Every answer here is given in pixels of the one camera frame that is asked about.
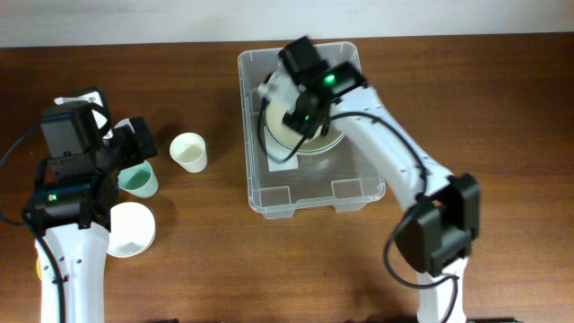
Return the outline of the green plastic cup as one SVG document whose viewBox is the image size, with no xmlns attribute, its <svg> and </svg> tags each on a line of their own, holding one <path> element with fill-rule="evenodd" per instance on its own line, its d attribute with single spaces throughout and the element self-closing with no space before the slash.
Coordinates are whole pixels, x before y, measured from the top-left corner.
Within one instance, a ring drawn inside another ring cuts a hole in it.
<svg viewBox="0 0 574 323">
<path fill-rule="evenodd" d="M 155 195 L 159 188 L 152 165 L 147 161 L 120 171 L 118 185 L 127 193 L 140 198 Z"/>
</svg>

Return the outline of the cream plastic cup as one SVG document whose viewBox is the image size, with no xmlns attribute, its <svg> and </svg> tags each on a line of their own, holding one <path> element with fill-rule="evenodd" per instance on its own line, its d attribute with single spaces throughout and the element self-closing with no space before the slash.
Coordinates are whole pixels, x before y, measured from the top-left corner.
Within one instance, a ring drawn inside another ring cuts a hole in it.
<svg viewBox="0 0 574 323">
<path fill-rule="evenodd" d="M 170 157 L 190 173 L 201 172 L 208 163 L 205 140 L 196 133 L 182 133 L 171 141 Z"/>
</svg>

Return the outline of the white small bowl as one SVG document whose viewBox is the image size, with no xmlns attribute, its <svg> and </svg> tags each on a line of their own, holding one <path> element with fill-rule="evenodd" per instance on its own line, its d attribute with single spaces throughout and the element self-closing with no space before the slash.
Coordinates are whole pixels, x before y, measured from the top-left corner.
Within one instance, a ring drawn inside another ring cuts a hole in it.
<svg viewBox="0 0 574 323">
<path fill-rule="evenodd" d="M 110 213 L 111 232 L 108 254 L 130 258 L 146 251 L 153 243 L 156 222 L 152 211 L 136 202 L 115 205 Z"/>
</svg>

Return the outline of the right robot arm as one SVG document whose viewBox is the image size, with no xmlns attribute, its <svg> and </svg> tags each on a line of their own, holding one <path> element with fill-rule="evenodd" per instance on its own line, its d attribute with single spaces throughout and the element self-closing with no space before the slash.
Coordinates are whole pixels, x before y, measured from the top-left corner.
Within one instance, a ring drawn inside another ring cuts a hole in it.
<svg viewBox="0 0 574 323">
<path fill-rule="evenodd" d="M 383 253 L 397 246 L 417 280 L 393 269 L 419 292 L 420 322 L 465 322 L 462 284 L 479 235 L 480 188 L 470 174 L 454 175 L 434 161 L 387 111 L 375 88 L 350 62 L 329 65 L 307 37 L 278 53 L 283 70 L 268 82 L 270 102 L 286 103 L 283 123 L 310 138 L 338 130 L 378 170 L 404 211 Z"/>
</svg>

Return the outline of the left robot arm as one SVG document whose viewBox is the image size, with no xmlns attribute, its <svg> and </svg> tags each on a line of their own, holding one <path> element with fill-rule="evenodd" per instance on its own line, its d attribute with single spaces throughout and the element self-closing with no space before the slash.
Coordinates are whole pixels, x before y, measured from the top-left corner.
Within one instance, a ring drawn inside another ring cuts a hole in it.
<svg viewBox="0 0 574 323">
<path fill-rule="evenodd" d="M 141 117 L 114 128 L 109 110 L 70 101 L 39 122 L 50 155 L 37 168 L 22 220 L 41 264 L 43 322 L 101 322 L 111 209 L 120 171 L 157 155 Z"/>
</svg>

